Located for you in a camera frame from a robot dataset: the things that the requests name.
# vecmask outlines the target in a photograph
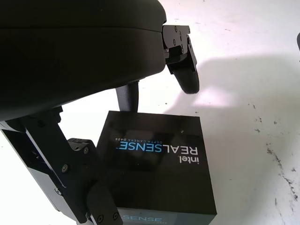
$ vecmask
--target screw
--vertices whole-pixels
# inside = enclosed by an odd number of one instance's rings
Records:
[[[103,221],[103,215],[98,216],[97,222],[100,224]]]
[[[113,217],[112,217],[112,218],[113,218],[114,220],[116,220],[116,219],[118,218],[118,216],[119,216],[119,213],[115,212],[115,213],[113,214]]]
[[[65,173],[65,172],[68,171],[68,168],[69,168],[68,165],[65,164],[65,165],[62,167],[61,171],[62,171],[63,173]]]
[[[84,150],[83,150],[84,154],[88,154],[89,153],[89,148],[88,147],[85,147]]]
[[[57,194],[59,194],[59,195],[61,195],[61,192],[56,188],[56,189],[54,189],[55,190],[55,192],[57,193]]]
[[[86,217],[87,219],[89,219],[89,218],[90,218],[90,213],[87,212],[87,213],[85,214],[85,217]]]

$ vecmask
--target white table surface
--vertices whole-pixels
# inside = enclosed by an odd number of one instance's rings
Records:
[[[201,91],[165,69],[140,81],[139,112],[200,116],[218,215],[211,225],[300,224],[300,1],[161,0],[189,25]],[[63,107],[66,138],[97,143],[114,90]],[[1,224],[74,225],[0,135]]]

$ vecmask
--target black metal bracket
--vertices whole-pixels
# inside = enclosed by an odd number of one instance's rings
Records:
[[[64,137],[62,108],[2,122],[14,147],[50,202],[77,224],[122,225],[91,140]]]
[[[166,65],[181,89],[187,94],[195,94],[199,91],[199,77],[189,33],[189,26],[163,26]]]

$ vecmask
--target black box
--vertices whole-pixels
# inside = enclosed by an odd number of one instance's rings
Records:
[[[125,225],[216,216],[199,117],[110,111],[97,150]]]

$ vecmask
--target intel realsense box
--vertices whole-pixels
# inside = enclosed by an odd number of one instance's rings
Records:
[[[110,111],[97,150],[124,225],[216,216],[199,117]]]

